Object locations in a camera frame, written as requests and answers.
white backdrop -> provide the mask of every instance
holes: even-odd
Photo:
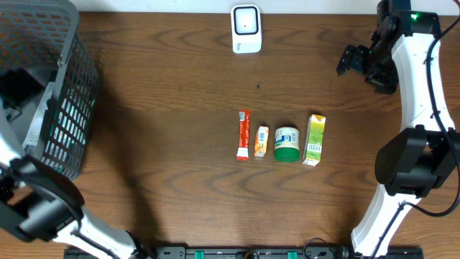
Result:
[[[80,11],[229,13],[256,4],[270,14],[376,14],[379,0],[71,0]],[[457,15],[452,0],[412,0],[412,9]]]

green light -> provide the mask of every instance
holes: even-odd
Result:
[[[410,18],[411,18],[412,20],[416,21],[417,18],[418,18],[418,14],[411,14],[411,15],[410,15]]]

red snack bar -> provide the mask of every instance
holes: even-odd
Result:
[[[239,111],[239,144],[237,160],[249,160],[249,131],[251,129],[251,111]]]

wooden table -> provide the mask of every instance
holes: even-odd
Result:
[[[443,18],[443,28],[452,18]],[[75,182],[94,214],[151,245],[298,246],[346,242],[374,195],[377,151],[399,131],[399,93],[376,94],[357,73],[336,76],[348,44],[369,45],[374,16],[263,15],[262,51],[231,51],[228,14],[83,13],[80,35],[103,90],[83,173]],[[460,123],[460,32],[443,40],[441,73]],[[316,167],[236,161],[240,109],[255,130],[327,116]],[[421,204],[452,202],[456,173]],[[457,258],[460,212],[411,211],[393,245]],[[64,245],[1,233],[2,258],[61,258]]]

plastic basket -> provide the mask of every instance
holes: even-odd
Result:
[[[37,143],[26,151],[72,180],[81,171],[99,93],[78,23],[66,0],[0,1],[0,70],[27,69],[44,86],[55,74]]]

